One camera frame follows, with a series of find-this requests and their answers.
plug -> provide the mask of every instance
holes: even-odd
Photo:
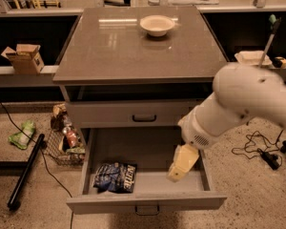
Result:
[[[277,163],[278,156],[277,155],[271,155],[269,152],[264,152],[261,149],[258,149],[258,152],[260,153],[261,157],[268,163],[268,165],[273,169],[277,170],[279,167],[279,164]]]

open drawer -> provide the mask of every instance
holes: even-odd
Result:
[[[91,129],[83,165],[80,195],[68,198],[75,214],[131,213],[156,215],[164,211],[218,209],[226,199],[214,191],[205,155],[190,173],[173,183],[166,178],[180,144],[178,127]],[[105,162],[137,164],[131,194],[98,192],[92,187],[95,172]]]

gray cabinet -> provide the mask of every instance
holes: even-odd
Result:
[[[138,24],[151,14],[178,26],[150,38]],[[67,200],[75,214],[219,208],[226,196],[214,189],[204,152],[184,179],[166,175],[182,143],[178,120],[212,91],[225,64],[195,7],[86,9],[53,79],[86,142],[80,192]],[[137,165],[131,194],[92,187],[97,168],[116,161]]]

yellow object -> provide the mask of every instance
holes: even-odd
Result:
[[[199,158],[199,151],[195,147],[185,144],[177,146],[174,152],[174,162],[170,167],[168,179],[177,182],[186,176]]]
[[[276,68],[285,68],[286,67],[286,58],[275,57],[273,64]]]

bottle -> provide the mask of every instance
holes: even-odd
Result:
[[[79,144],[79,138],[75,129],[70,126],[66,126],[62,132],[66,136],[70,148],[76,148]]]

